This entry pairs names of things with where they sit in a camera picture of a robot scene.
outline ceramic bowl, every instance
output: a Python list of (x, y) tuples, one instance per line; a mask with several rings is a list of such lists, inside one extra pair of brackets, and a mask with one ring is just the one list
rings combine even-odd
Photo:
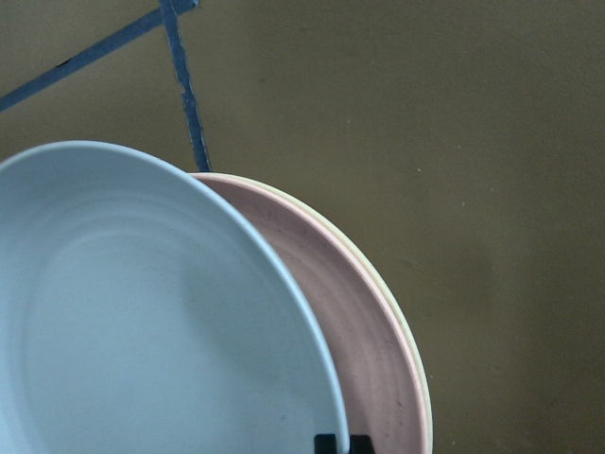
[(0, 452), (348, 450), (295, 280), (214, 191), (144, 153), (42, 146), (0, 165)]

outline pink plate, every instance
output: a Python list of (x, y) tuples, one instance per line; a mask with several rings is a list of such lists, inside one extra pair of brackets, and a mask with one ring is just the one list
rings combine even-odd
[(430, 401), (416, 343), (363, 253), (278, 189), (234, 175), (194, 177), (243, 214), (298, 281), (336, 364), (351, 433), (371, 435), (379, 454), (430, 453)]

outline black object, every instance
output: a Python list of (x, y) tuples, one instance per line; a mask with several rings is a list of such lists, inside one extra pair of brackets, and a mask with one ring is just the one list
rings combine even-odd
[[(315, 454), (336, 454), (337, 437), (334, 433), (323, 433), (315, 436)], [(351, 435), (349, 454), (375, 454), (372, 439), (369, 435)]]

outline dark blue tape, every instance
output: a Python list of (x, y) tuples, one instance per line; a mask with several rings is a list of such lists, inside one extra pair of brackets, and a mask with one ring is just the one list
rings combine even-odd
[(164, 17), (164, 26), (166, 27), (166, 35), (170, 44), (172, 61), (174, 62), (177, 78), (182, 88), (182, 107), (185, 110), (187, 124), (189, 125), (189, 135), (191, 137), (191, 144), (193, 145), (196, 164), (200, 172), (209, 172), (211, 170), (210, 161), (208, 160), (203, 128), (199, 120), (198, 102), (191, 87), (191, 78), (189, 77), (185, 49), (182, 46), (181, 34), (179, 33), (178, 13), (174, 0), (160, 0), (160, 10)]
[[(197, 4), (198, 0), (173, 0), (172, 2), (175, 14), (183, 14), (189, 9), (194, 8)], [(66, 78), (70, 74), (75, 73), (78, 69), (87, 66), (93, 61), (97, 61), (101, 57), (106, 56), (124, 44), (135, 40), (156, 26), (160, 26), (162, 22), (163, 17), (160, 9), (153, 10), (133, 23), (116, 31), (113, 33), (113, 35), (110, 35), (91, 47), (83, 50), (64, 63), (57, 65), (53, 69), (46, 71), (30, 82), (2, 96), (0, 98), (0, 112), (3, 112), (15, 104), (27, 99), (28, 97), (35, 95), (49, 85)]]

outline stacked plates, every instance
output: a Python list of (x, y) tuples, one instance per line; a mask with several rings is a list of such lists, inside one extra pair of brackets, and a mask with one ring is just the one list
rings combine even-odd
[(0, 165), (0, 452), (429, 452), (367, 259), (284, 193), (196, 178), (94, 142)]

